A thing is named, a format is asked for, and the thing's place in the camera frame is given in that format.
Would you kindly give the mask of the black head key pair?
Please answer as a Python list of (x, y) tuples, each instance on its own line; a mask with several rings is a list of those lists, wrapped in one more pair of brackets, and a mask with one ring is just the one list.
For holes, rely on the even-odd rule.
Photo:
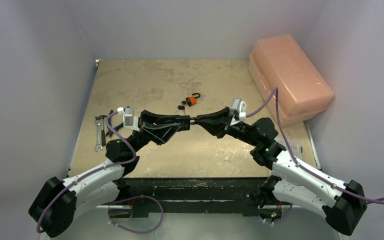
[(186, 105), (187, 105), (187, 102), (185, 100), (182, 101), (181, 104), (177, 106), (176, 112), (181, 111), (184, 115), (186, 115)]

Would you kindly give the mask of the orange black padlock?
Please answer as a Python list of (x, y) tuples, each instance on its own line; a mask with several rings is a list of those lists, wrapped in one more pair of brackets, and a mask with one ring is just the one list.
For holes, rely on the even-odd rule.
[(197, 99), (200, 97), (201, 97), (200, 93), (198, 93), (198, 92), (192, 93), (191, 96), (185, 98), (183, 103), (186, 104), (187, 106), (191, 107), (197, 103)]

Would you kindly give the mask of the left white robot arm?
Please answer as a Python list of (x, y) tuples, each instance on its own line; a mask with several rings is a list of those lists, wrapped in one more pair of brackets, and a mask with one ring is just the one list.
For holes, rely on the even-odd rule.
[(119, 107), (106, 116), (107, 128), (118, 138), (106, 143), (102, 163), (78, 175), (52, 177), (44, 183), (28, 210), (36, 221), (36, 231), (57, 237), (75, 218), (101, 204), (126, 203), (129, 191), (116, 181), (135, 169), (140, 159), (138, 151), (150, 142), (163, 145), (175, 133), (188, 131), (191, 120), (189, 115), (147, 110), (136, 117), (131, 107)]

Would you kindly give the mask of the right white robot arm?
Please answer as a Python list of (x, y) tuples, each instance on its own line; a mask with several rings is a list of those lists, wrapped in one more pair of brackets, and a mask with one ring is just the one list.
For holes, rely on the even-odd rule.
[(278, 131), (273, 121), (262, 117), (249, 125), (228, 107), (198, 115), (194, 124), (218, 139), (229, 135), (254, 148), (253, 160), (271, 171), (260, 196), (268, 204), (276, 200), (308, 209), (325, 219), (337, 232), (351, 236), (367, 210), (362, 185), (329, 176), (311, 165), (291, 157), (291, 151), (275, 140)]

